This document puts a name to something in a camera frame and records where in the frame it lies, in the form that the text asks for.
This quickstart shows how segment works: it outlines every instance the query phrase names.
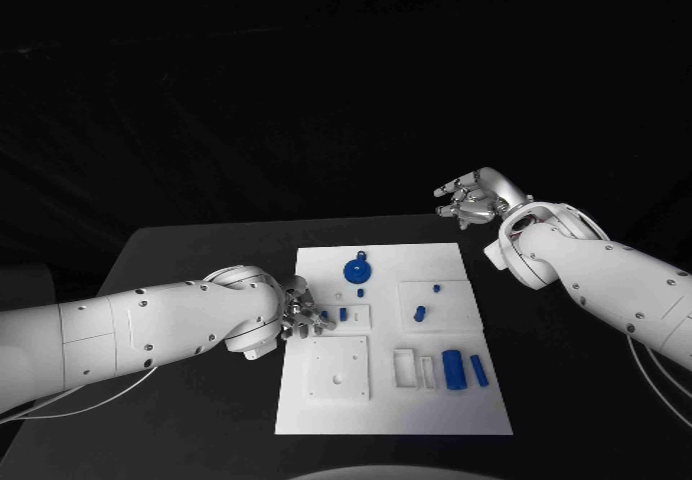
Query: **black background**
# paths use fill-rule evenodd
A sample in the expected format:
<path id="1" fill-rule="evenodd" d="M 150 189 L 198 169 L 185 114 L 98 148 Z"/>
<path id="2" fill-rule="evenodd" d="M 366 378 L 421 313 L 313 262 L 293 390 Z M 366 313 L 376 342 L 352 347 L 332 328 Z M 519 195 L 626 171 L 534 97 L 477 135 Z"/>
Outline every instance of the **black background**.
<path id="1" fill-rule="evenodd" d="M 492 166 L 691 270 L 686 18 L 671 2 L 9 7 L 0 261 L 46 262 L 68 301 L 141 227 L 430 213 Z"/>

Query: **black table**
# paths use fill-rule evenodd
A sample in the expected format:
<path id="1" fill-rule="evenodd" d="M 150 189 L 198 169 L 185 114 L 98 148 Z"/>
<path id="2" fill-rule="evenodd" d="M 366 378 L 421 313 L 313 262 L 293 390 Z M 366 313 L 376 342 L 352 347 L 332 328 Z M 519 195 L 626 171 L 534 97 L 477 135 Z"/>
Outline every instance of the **black table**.
<path id="1" fill-rule="evenodd" d="M 534 291 L 495 269 L 483 248 L 498 226 L 461 232 L 453 220 L 414 215 L 143 229 L 100 294 L 237 264 L 281 280 L 299 247 L 459 242 L 515 436 L 277 436 L 284 345 L 248 361 L 221 344 L 98 409 L 25 422 L 0 478 L 286 479 L 363 464 L 500 478 L 689 478 L 691 432 L 642 379 L 622 334 L 560 283 Z M 94 405 L 141 375 L 85 387 L 41 414 Z"/>

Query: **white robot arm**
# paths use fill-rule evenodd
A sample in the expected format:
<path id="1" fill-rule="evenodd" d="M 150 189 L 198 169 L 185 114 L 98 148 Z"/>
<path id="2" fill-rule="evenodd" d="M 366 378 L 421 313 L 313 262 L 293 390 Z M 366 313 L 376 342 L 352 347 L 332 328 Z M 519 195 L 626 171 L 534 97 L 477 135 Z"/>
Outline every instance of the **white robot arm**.
<path id="1" fill-rule="evenodd" d="M 692 278 L 675 266 L 610 241 L 568 204 L 535 202 L 492 168 L 436 190 L 438 207 L 463 230 L 500 216 L 485 253 L 499 270 L 538 290 L 560 279 L 577 304 L 633 339 L 692 370 Z"/>
<path id="2" fill-rule="evenodd" d="M 0 413 L 90 383 L 199 355 L 225 342 L 250 360 L 294 331 L 336 323 L 306 280 L 280 286 L 257 267 L 79 302 L 0 312 Z"/>

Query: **small blue piece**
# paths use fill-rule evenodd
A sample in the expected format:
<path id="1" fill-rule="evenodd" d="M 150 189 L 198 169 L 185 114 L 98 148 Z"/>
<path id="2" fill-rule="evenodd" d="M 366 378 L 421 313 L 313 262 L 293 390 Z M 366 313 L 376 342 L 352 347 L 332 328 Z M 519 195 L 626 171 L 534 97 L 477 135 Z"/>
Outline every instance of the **small blue piece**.
<path id="1" fill-rule="evenodd" d="M 487 387 L 486 372 L 483 371 L 483 365 L 480 364 L 480 358 L 477 355 L 472 355 L 473 370 L 476 371 L 476 378 L 479 379 L 479 385 Z"/>
<path id="2" fill-rule="evenodd" d="M 463 390 L 466 388 L 464 365 L 461 364 L 461 352 L 447 350 L 443 352 L 444 378 L 450 390 Z"/>
<path id="3" fill-rule="evenodd" d="M 365 252 L 358 252 L 358 257 L 343 267 L 343 276 L 350 283 L 361 284 L 371 278 L 371 264 L 365 261 Z"/>
<path id="4" fill-rule="evenodd" d="M 425 307 L 418 307 L 415 309 L 414 320 L 417 322 L 423 322 L 424 317 L 425 317 Z"/>

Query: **cable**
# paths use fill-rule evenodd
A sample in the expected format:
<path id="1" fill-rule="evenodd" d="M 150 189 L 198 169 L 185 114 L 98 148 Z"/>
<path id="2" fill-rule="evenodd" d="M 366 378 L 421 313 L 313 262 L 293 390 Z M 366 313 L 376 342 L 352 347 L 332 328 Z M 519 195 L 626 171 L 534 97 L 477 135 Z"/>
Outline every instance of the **cable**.
<path id="1" fill-rule="evenodd" d="M 152 371 L 140 378 L 140 380 L 137 380 L 137 382 L 126 389 L 123 390 L 123 392 L 120 392 L 114 397 L 111 397 L 108 400 L 105 400 L 104 402 L 98 403 L 97 405 L 94 405 L 92 407 L 90 408 L 85 408 L 84 410 L 78 410 L 77 412 L 71 412 L 71 413 L 64 413 L 61 415 L 51 415 L 51 416 L 45 416 L 45 417 L 23 417 L 23 415 L 26 415 L 28 413 L 33 412 L 35 410 L 38 410 L 39 408 L 45 407 L 49 403 L 53 403 L 56 400 L 59 400 L 61 398 L 66 397 L 69 394 L 72 394 L 74 392 L 77 392 L 77 390 L 79 390 L 82 387 L 77 387 L 74 388 L 72 390 L 69 390 L 68 392 L 62 393 L 61 395 L 58 395 L 55 398 L 52 398 L 51 400 L 45 401 L 41 403 L 41 405 L 36 405 L 35 407 L 29 408 L 28 410 L 25 410 L 23 412 L 17 413 L 16 415 L 13 415 L 10 418 L 6 418 L 0 421 L 0 424 L 6 423 L 6 422 L 10 422 L 12 420 L 43 420 L 43 419 L 48 419 L 48 418 L 61 418 L 61 417 L 69 417 L 71 415 L 77 415 L 78 413 L 84 413 L 84 412 L 88 412 L 90 410 L 92 410 L 94 408 L 100 407 L 101 405 L 105 405 L 108 402 L 111 402 L 113 400 L 115 400 L 121 395 L 124 395 L 146 379 L 147 377 L 156 372 L 159 367 L 154 367 L 152 369 Z"/>
<path id="2" fill-rule="evenodd" d="M 658 393 L 660 399 L 663 400 L 665 404 L 668 405 L 668 408 L 669 408 L 669 409 L 672 410 L 672 412 L 678 415 L 678 417 L 679 417 L 681 420 L 685 422 L 685 424 L 688 425 L 688 427 L 692 428 L 692 423 L 691 423 L 689 420 L 682 416 L 681 412 L 675 409 L 675 407 L 671 405 L 671 402 L 668 401 L 666 397 L 665 397 L 663 394 L 660 393 L 659 389 L 656 388 L 656 385 L 655 385 L 653 382 L 652 382 L 652 379 L 649 378 L 649 375 L 646 374 L 645 367 L 642 366 L 642 362 L 640 362 L 640 360 L 639 360 L 637 351 L 634 350 L 634 344 L 632 343 L 632 337 L 627 337 L 627 342 L 630 343 L 632 355 L 634 356 L 634 360 L 636 360 L 636 362 L 637 362 L 639 369 L 642 370 L 642 374 L 645 375 L 646 381 L 649 382 L 649 385 L 652 386 L 653 391 Z"/>
<path id="3" fill-rule="evenodd" d="M 685 393 L 685 395 L 692 398 L 692 393 L 688 392 L 686 388 L 678 383 L 678 381 L 675 380 L 675 378 L 672 377 L 672 375 L 668 373 L 668 370 L 663 368 L 663 365 L 659 363 L 659 359 L 655 357 L 653 355 L 653 350 L 646 347 L 646 349 L 649 350 L 649 355 L 652 356 L 652 359 L 653 359 L 653 363 L 656 364 L 656 366 L 659 367 L 659 370 L 660 372 L 663 373 L 663 375 L 668 377 L 668 379 L 671 380 L 671 382 L 673 383 L 673 385 L 681 389 L 681 391 Z"/>
<path id="4" fill-rule="evenodd" d="M 55 396 L 51 400 L 46 400 L 45 402 L 39 403 L 39 405 L 35 405 L 32 408 L 28 408 L 23 412 L 19 412 L 17 414 L 12 415 L 10 417 L 7 418 L 3 418 L 0 420 L 0 425 L 3 423 L 7 423 L 10 422 L 12 420 L 22 420 L 22 415 L 26 415 L 28 413 L 32 413 L 35 410 L 38 410 L 39 408 L 43 408 L 46 405 L 49 405 L 51 403 L 53 403 L 55 401 L 58 401 L 61 398 L 65 398 L 68 395 L 71 395 L 72 393 L 75 393 L 82 387 L 77 387 L 74 388 L 72 390 L 68 390 L 66 392 L 61 393 L 58 396 Z"/>

